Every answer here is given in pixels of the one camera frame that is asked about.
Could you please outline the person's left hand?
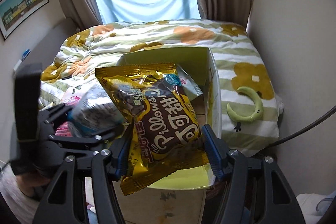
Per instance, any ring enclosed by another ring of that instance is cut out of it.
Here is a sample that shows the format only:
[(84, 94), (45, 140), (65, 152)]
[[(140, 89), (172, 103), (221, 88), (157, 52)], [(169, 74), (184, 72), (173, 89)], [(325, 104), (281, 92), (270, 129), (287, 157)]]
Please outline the person's left hand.
[(51, 180), (37, 173), (24, 173), (15, 176), (20, 191), (27, 197), (35, 195), (35, 188), (47, 185)]

